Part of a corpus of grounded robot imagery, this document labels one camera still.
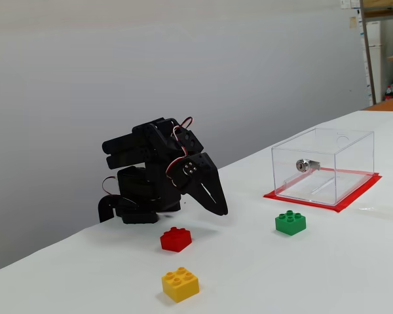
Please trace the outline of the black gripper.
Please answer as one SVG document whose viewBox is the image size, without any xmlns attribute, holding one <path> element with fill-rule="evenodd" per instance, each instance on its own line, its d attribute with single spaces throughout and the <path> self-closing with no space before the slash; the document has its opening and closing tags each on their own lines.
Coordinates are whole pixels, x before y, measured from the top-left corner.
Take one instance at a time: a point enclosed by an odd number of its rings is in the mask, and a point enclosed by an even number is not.
<svg viewBox="0 0 393 314">
<path fill-rule="evenodd" d="M 189 194 L 209 212 L 228 214 L 218 170 L 207 153 L 189 155 L 174 164 L 172 180 L 182 195 Z"/>
</svg>

